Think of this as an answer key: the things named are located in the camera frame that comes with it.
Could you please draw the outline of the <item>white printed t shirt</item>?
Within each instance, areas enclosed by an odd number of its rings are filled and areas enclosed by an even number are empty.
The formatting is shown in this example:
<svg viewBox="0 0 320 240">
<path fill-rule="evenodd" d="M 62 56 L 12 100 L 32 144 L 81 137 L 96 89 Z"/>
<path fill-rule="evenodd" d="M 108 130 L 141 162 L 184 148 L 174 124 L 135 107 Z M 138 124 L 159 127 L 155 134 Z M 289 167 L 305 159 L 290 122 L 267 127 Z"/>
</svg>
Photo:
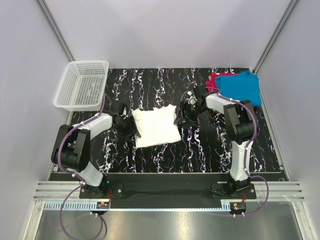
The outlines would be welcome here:
<svg viewBox="0 0 320 240">
<path fill-rule="evenodd" d="M 153 110 L 135 109 L 132 112 L 140 136 L 135 137 L 135 147 L 147 148 L 181 141 L 176 119 L 176 106 L 169 104 Z"/>
</svg>

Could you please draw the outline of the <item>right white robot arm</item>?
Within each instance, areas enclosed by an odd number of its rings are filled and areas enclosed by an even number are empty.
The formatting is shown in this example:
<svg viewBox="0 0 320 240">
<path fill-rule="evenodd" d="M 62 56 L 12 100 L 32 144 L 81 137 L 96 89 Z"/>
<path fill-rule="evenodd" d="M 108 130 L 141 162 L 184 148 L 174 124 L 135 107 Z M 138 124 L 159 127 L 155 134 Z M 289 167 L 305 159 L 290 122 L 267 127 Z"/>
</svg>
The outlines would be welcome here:
<svg viewBox="0 0 320 240">
<path fill-rule="evenodd" d="M 250 100 L 234 100 L 221 95 L 220 90 L 210 92 L 205 85 L 197 86 L 184 95 L 175 110 L 174 124 L 190 128 L 198 124 L 198 115 L 213 110 L 224 115 L 225 131 L 232 144 L 229 176 L 234 183 L 250 178 L 249 163 L 253 141 L 257 134 L 257 119 Z"/>
</svg>

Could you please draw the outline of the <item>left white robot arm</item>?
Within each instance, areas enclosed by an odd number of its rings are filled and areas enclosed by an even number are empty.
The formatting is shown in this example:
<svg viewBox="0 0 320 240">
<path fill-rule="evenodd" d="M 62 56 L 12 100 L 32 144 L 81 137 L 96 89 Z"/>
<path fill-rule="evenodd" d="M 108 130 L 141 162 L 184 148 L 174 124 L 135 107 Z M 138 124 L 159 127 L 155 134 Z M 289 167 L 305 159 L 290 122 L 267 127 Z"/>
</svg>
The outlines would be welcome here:
<svg viewBox="0 0 320 240">
<path fill-rule="evenodd" d="M 87 185 L 100 187 L 104 176 L 90 162 L 91 140 L 109 129 L 115 129 L 126 142 L 141 136 L 129 107 L 124 102 L 114 101 L 84 122 L 63 124 L 54 143 L 52 163 Z"/>
</svg>

